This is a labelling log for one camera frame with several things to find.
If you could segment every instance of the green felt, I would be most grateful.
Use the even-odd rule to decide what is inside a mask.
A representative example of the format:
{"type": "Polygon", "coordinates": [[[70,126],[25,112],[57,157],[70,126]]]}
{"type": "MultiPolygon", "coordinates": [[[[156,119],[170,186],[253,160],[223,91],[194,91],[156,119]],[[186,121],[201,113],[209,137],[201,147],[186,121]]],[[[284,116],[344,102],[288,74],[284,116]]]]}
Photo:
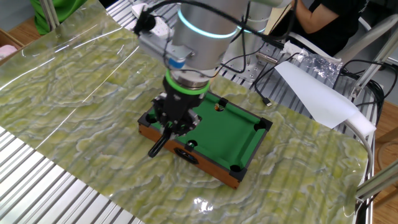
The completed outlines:
{"type": "MultiPolygon", "coordinates": [[[[195,147],[197,152],[227,169],[233,165],[243,169],[266,130],[255,131],[254,125],[260,119],[231,104],[227,104],[223,111],[216,111],[215,104],[219,100],[207,94],[204,102],[193,109],[203,118],[201,123],[177,140],[184,144],[195,140],[198,143],[195,147]]],[[[152,125],[160,128],[159,123],[152,125]]]]}

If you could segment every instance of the white paper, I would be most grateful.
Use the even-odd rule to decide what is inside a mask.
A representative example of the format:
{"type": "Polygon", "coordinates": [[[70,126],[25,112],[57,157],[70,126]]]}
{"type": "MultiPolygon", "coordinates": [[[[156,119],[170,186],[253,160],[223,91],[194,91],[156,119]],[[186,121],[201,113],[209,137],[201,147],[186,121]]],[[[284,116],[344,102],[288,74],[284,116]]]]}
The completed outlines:
{"type": "Polygon", "coordinates": [[[315,121],[334,128],[358,111],[350,100],[290,62],[283,62],[275,69],[300,98],[315,121]]]}

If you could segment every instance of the white cable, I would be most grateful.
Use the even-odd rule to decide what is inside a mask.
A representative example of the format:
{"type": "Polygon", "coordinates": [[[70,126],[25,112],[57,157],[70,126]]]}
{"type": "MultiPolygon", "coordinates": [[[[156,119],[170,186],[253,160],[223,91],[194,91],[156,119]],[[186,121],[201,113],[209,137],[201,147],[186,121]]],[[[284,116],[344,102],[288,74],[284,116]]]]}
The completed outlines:
{"type": "Polygon", "coordinates": [[[366,140],[366,138],[361,134],[361,132],[352,124],[350,123],[348,120],[346,120],[344,122],[344,124],[349,127],[354,133],[355,135],[357,135],[360,140],[362,141],[362,144],[364,145],[366,151],[368,152],[368,172],[366,173],[366,176],[368,176],[371,173],[371,169],[373,167],[373,156],[372,156],[372,149],[368,143],[368,141],[366,140]]]}

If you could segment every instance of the robotic arm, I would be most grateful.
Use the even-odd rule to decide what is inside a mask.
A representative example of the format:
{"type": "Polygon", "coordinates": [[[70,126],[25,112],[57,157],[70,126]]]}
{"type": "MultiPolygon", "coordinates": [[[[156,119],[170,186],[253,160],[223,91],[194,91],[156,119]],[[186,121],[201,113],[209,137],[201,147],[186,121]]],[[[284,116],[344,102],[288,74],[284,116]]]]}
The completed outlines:
{"type": "MultiPolygon", "coordinates": [[[[291,0],[253,2],[285,7],[291,0]]],[[[169,139],[183,136],[199,125],[201,118],[192,108],[203,101],[247,5],[248,0],[167,0],[141,13],[134,28],[140,47],[168,68],[163,80],[165,93],[152,100],[162,137],[149,151],[150,157],[156,156],[169,139]],[[150,13],[154,8],[179,2],[182,5],[172,40],[151,33],[155,19],[150,13]]],[[[245,24],[241,27],[256,32],[245,24]]]]}

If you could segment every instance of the cable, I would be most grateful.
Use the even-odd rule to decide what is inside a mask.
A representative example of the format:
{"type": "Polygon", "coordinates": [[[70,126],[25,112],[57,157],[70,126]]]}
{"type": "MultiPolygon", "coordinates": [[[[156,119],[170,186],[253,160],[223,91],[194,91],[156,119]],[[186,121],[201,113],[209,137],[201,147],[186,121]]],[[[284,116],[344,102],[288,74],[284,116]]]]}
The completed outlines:
{"type": "Polygon", "coordinates": [[[271,35],[265,35],[265,34],[263,34],[261,32],[258,32],[256,30],[254,30],[252,27],[249,27],[244,22],[237,20],[233,16],[230,16],[230,15],[228,15],[227,13],[225,13],[225,12],[223,12],[221,10],[218,10],[218,9],[216,9],[214,7],[211,7],[211,6],[207,5],[207,4],[204,4],[202,2],[191,1],[191,0],[168,0],[168,1],[162,1],[162,2],[157,3],[156,5],[148,8],[146,11],[142,12],[141,15],[148,15],[148,14],[154,12],[156,9],[158,9],[160,7],[166,6],[168,4],[176,4],[176,3],[190,4],[192,6],[201,7],[203,9],[208,10],[208,11],[214,12],[215,14],[217,14],[219,16],[222,16],[225,19],[227,19],[227,20],[233,22],[234,24],[240,26],[242,30],[248,30],[249,32],[253,33],[254,35],[256,35],[258,37],[261,37],[263,40],[267,41],[267,40],[283,40],[283,39],[285,39],[286,37],[289,36],[289,32],[293,28],[293,23],[294,23],[294,18],[295,18],[295,11],[296,11],[296,8],[297,8],[298,1],[295,1],[294,9],[293,9],[294,13],[292,13],[292,16],[290,18],[290,24],[288,26],[287,32],[286,32],[286,34],[284,34],[281,37],[274,37],[274,36],[271,36],[271,35]]]}
{"type": "MultiPolygon", "coordinates": [[[[245,24],[248,23],[248,20],[249,20],[249,13],[250,13],[250,1],[248,2],[248,8],[246,9],[246,15],[245,15],[246,18],[243,19],[243,16],[242,16],[242,21],[244,21],[245,24]]],[[[238,37],[240,37],[240,36],[243,34],[243,32],[244,32],[244,30],[241,29],[241,30],[239,31],[239,33],[238,33],[237,35],[235,35],[234,38],[232,38],[230,44],[232,44],[238,37]]]]}
{"type": "MultiPolygon", "coordinates": [[[[393,71],[396,72],[396,80],[397,80],[398,74],[397,74],[397,70],[396,70],[395,67],[392,67],[392,66],[390,66],[390,65],[381,64],[381,63],[378,63],[378,62],[372,62],[372,61],[351,60],[351,61],[347,62],[347,63],[343,66],[343,68],[341,68],[341,70],[340,70],[340,72],[339,72],[339,74],[338,74],[338,76],[337,76],[336,82],[335,82],[335,84],[333,85],[333,89],[335,89],[335,87],[336,87],[336,85],[337,85],[337,83],[338,83],[338,79],[339,79],[340,77],[350,77],[350,78],[352,78],[353,80],[358,80],[358,79],[361,77],[360,75],[363,74],[364,70],[362,70],[362,71],[360,71],[360,72],[356,72],[356,73],[351,73],[351,72],[349,72],[349,71],[346,69],[347,65],[350,64],[350,63],[352,63],[352,62],[374,63],[374,64],[378,64],[378,65],[382,65],[382,66],[387,66],[387,67],[389,67],[389,68],[392,68],[393,71]]],[[[391,91],[393,90],[395,84],[396,84],[396,81],[394,81],[393,85],[391,86],[391,89],[390,89],[388,95],[389,95],[389,94],[391,93],[391,91]]],[[[386,97],[387,97],[388,95],[384,95],[384,90],[383,90],[383,89],[381,88],[381,86],[380,86],[377,82],[375,82],[374,80],[370,80],[370,81],[366,84],[366,87],[368,87],[368,88],[373,92],[375,101],[369,102],[369,103],[362,103],[362,104],[359,104],[359,105],[357,105],[357,106],[373,105],[373,104],[377,105],[377,119],[376,119],[376,125],[377,125],[377,124],[379,123],[379,120],[380,120],[380,116],[381,116],[381,112],[382,112],[382,109],[383,109],[384,100],[386,99],[386,97]]]]}
{"type": "MultiPolygon", "coordinates": [[[[253,53],[246,54],[246,56],[250,56],[250,55],[254,55],[254,54],[258,53],[258,52],[263,48],[263,46],[265,46],[265,44],[266,44],[266,43],[263,42],[260,48],[258,48],[258,49],[257,49],[255,52],[253,52],[253,53]]],[[[221,64],[221,67],[220,67],[220,69],[218,69],[218,71],[217,71],[217,73],[216,73],[215,76],[217,76],[217,74],[219,74],[219,72],[221,71],[221,69],[223,69],[223,68],[228,68],[228,66],[227,66],[228,63],[232,62],[233,60],[235,60],[235,59],[237,59],[237,58],[241,58],[241,57],[243,57],[243,56],[245,56],[245,55],[237,56],[237,57],[232,58],[232,59],[230,59],[229,61],[225,62],[224,64],[221,64]]]]}
{"type": "MultiPolygon", "coordinates": [[[[246,17],[244,18],[244,23],[245,24],[248,22],[249,13],[250,13],[250,1],[248,3],[248,8],[246,9],[246,17]]],[[[235,73],[238,73],[238,74],[244,73],[244,71],[246,70],[246,63],[247,63],[247,61],[246,61],[246,57],[247,57],[247,55],[246,55],[246,46],[245,46],[245,42],[244,42],[244,30],[243,29],[241,29],[240,34],[242,35],[243,69],[242,70],[236,70],[234,68],[227,67],[225,64],[221,63],[222,66],[224,66],[227,69],[229,69],[229,70],[231,70],[231,71],[233,71],[235,73]]]]}
{"type": "MultiPolygon", "coordinates": [[[[289,58],[287,58],[285,61],[288,61],[288,60],[292,59],[294,56],[296,56],[296,55],[298,55],[298,54],[299,54],[299,53],[293,54],[292,56],[290,56],[289,58]]],[[[260,71],[259,76],[258,76],[258,77],[256,78],[256,80],[253,82],[255,91],[261,96],[261,98],[262,98],[263,101],[264,101],[264,100],[268,100],[268,98],[266,98],[265,96],[262,95],[261,91],[258,89],[257,84],[258,84],[258,82],[259,82],[264,76],[266,76],[269,72],[271,72],[276,66],[277,66],[277,65],[271,67],[270,69],[268,69],[268,71],[266,71],[264,74],[262,74],[263,71],[266,69],[266,66],[264,66],[264,68],[262,68],[262,70],[260,71]]]]}
{"type": "Polygon", "coordinates": [[[388,65],[388,64],[385,64],[385,63],[372,62],[372,61],[367,61],[367,60],[350,60],[349,62],[347,62],[347,63],[343,66],[343,68],[341,68],[340,74],[339,74],[339,75],[341,75],[341,71],[344,70],[344,69],[347,67],[347,65],[349,65],[350,63],[353,63],[353,62],[362,62],[362,63],[370,63],[370,64],[374,64],[374,65],[385,66],[385,67],[389,67],[389,68],[393,69],[393,71],[395,71],[395,75],[396,75],[396,76],[395,76],[394,82],[392,83],[392,86],[391,86],[390,90],[387,92],[386,95],[384,95],[381,99],[378,99],[378,100],[376,100],[376,101],[369,102],[369,103],[361,103],[361,104],[358,104],[358,105],[356,105],[356,106],[372,105],[372,104],[377,104],[377,103],[383,102],[383,101],[391,94],[392,90],[394,89],[394,87],[395,87],[395,85],[396,85],[396,83],[397,83],[397,80],[398,80],[398,70],[397,70],[395,67],[393,67],[392,65],[388,65]]]}
{"type": "Polygon", "coordinates": [[[278,22],[280,21],[280,19],[282,18],[282,16],[285,14],[285,12],[286,12],[286,10],[287,10],[287,8],[288,8],[289,6],[290,6],[290,5],[287,5],[287,6],[285,7],[284,11],[283,11],[282,14],[279,16],[278,20],[276,20],[276,23],[272,26],[271,32],[272,32],[272,31],[275,29],[275,27],[278,25],[278,22]]]}
{"type": "Polygon", "coordinates": [[[369,202],[366,204],[366,206],[362,208],[362,205],[364,205],[366,203],[363,202],[359,208],[358,208],[358,215],[357,215],[357,219],[355,224],[359,224],[359,223],[365,223],[365,219],[366,219],[366,210],[371,206],[372,202],[374,201],[374,199],[379,195],[379,193],[373,195],[373,197],[371,199],[369,199],[369,202]]]}

